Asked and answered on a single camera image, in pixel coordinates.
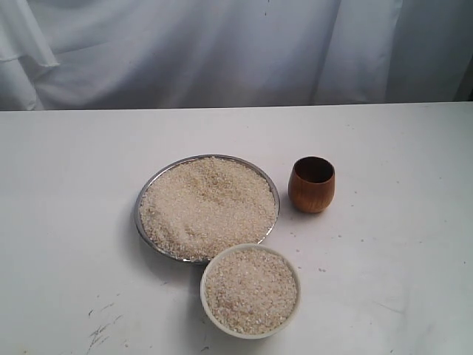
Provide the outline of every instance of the rice grain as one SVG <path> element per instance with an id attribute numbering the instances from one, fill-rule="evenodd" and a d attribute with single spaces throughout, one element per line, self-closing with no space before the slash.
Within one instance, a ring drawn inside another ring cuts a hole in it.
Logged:
<path id="1" fill-rule="evenodd" d="M 226 248 L 258 243 L 276 221 L 268 182 L 233 160 L 201 158 L 175 166 L 146 190 L 140 218 L 170 255 L 210 260 Z"/>
<path id="2" fill-rule="evenodd" d="M 272 331 L 290 316 L 297 288 L 282 257 L 249 248 L 219 260 L 207 275 L 205 295 L 222 325 L 254 335 Z"/>

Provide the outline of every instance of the brown cup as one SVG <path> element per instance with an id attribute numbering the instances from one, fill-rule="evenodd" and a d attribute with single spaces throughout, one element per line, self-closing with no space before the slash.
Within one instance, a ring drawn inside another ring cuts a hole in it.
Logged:
<path id="1" fill-rule="evenodd" d="M 302 212 L 325 210 L 335 194 L 335 169 L 322 158 L 306 157 L 294 164 L 290 174 L 289 199 Z"/>

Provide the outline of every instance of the rice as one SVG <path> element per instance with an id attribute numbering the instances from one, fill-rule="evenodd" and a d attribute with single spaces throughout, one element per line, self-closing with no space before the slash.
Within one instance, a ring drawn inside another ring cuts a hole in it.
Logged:
<path id="1" fill-rule="evenodd" d="M 268 182 L 233 160 L 201 158 L 161 175 L 146 190 L 140 217 L 148 237 L 173 257 L 210 260 L 258 243 L 276 221 Z"/>
<path id="2" fill-rule="evenodd" d="M 208 307 L 226 328 L 241 334 L 264 334 L 292 313 L 297 288 L 279 255 L 260 248 L 225 255 L 205 281 Z"/>

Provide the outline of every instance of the white cloth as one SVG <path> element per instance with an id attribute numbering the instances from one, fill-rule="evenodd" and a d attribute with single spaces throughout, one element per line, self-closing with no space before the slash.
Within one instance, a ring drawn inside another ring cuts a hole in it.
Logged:
<path id="1" fill-rule="evenodd" d="M 469 0 L 0 4 L 0 58 L 52 68 L 3 60 L 2 109 L 450 101 L 473 55 Z"/>
<path id="2" fill-rule="evenodd" d="M 0 109 L 42 108 L 29 76 L 56 65 L 26 0 L 0 0 Z"/>

